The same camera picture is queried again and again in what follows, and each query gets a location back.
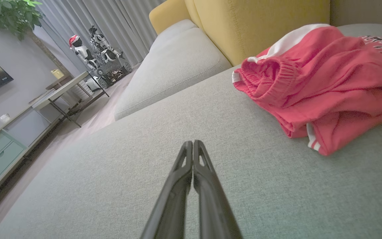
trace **wall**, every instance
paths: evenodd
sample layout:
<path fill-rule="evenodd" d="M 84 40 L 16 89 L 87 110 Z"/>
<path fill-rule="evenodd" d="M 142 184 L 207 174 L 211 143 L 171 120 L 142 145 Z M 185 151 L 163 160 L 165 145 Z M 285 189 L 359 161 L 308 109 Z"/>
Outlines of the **wall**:
<path fill-rule="evenodd" d="M 382 24 L 382 0 L 331 0 L 331 24 Z"/>
<path fill-rule="evenodd" d="M 50 71 L 56 66 L 31 39 L 20 42 L 3 31 L 0 31 L 0 66 L 14 78 L 0 87 L 0 116 L 17 115 L 55 80 Z"/>

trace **table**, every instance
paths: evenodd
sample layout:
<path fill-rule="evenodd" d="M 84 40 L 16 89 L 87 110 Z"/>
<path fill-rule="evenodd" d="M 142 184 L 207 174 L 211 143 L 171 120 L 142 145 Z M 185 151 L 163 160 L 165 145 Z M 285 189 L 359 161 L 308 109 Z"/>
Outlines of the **table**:
<path fill-rule="evenodd" d="M 61 119 L 64 120 L 65 118 L 68 119 L 69 121 L 75 123 L 78 127 L 81 127 L 80 124 L 78 124 L 73 118 L 71 118 L 71 115 L 75 115 L 77 114 L 78 112 L 82 111 L 83 109 L 85 109 L 86 107 L 88 107 L 90 104 L 92 104 L 94 101 L 96 101 L 98 98 L 100 98 L 102 95 L 106 94 L 108 97 L 110 97 L 107 92 L 101 87 L 102 89 L 102 92 L 100 94 L 98 94 L 96 97 L 92 98 L 91 101 L 89 101 L 89 103 L 87 103 L 86 105 L 84 105 L 83 107 L 81 107 L 79 110 L 75 110 L 74 112 L 64 112 L 64 110 L 62 110 L 61 108 L 59 108 L 56 104 L 55 104 L 55 101 L 62 95 L 64 94 L 65 92 L 67 92 L 69 89 L 71 89 L 73 86 L 79 86 L 80 89 L 82 89 L 82 91 L 85 91 L 85 93 L 89 96 L 89 97 L 92 97 L 91 94 L 89 94 L 80 84 L 79 82 L 83 79 L 85 79 L 85 77 L 87 77 L 89 75 L 89 73 L 87 71 L 84 71 L 82 74 L 80 74 L 79 76 L 73 78 L 72 80 L 70 80 L 68 83 L 66 83 L 65 85 L 63 85 L 62 87 L 58 88 L 55 92 L 53 92 L 52 94 L 48 94 L 46 95 L 44 98 L 42 98 L 40 100 L 40 102 L 38 104 L 35 104 L 33 106 L 33 108 L 35 110 L 40 110 L 42 109 L 43 107 L 51 104 L 58 112 L 60 112 L 64 117 Z"/>

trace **drawer handle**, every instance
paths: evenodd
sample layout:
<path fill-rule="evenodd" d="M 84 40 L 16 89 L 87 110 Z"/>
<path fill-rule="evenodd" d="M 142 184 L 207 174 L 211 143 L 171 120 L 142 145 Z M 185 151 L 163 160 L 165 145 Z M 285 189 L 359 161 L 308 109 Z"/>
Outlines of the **drawer handle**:
<path fill-rule="evenodd" d="M 4 155 L 4 151 L 2 151 L 1 153 L 0 153 L 0 157 L 2 157 Z"/>

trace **curtain fold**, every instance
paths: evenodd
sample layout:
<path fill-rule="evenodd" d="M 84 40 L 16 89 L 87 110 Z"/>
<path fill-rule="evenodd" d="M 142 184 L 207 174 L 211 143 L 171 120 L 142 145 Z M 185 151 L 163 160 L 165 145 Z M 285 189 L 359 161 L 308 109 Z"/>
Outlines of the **curtain fold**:
<path fill-rule="evenodd" d="M 165 0 L 42 0 L 38 8 L 45 14 L 43 28 L 80 70 L 81 60 L 68 46 L 79 35 L 91 49 L 88 29 L 95 25 L 112 47 L 124 51 L 131 65 L 147 55 L 157 37 L 148 14 Z"/>

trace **yellow container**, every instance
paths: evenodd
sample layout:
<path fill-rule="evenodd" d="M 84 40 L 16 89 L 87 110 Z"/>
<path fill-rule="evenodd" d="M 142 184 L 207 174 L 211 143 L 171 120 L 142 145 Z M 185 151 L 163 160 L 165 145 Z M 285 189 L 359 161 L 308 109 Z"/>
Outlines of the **yellow container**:
<path fill-rule="evenodd" d="M 64 74 L 59 69 L 52 70 L 51 73 L 57 78 L 60 79 Z"/>

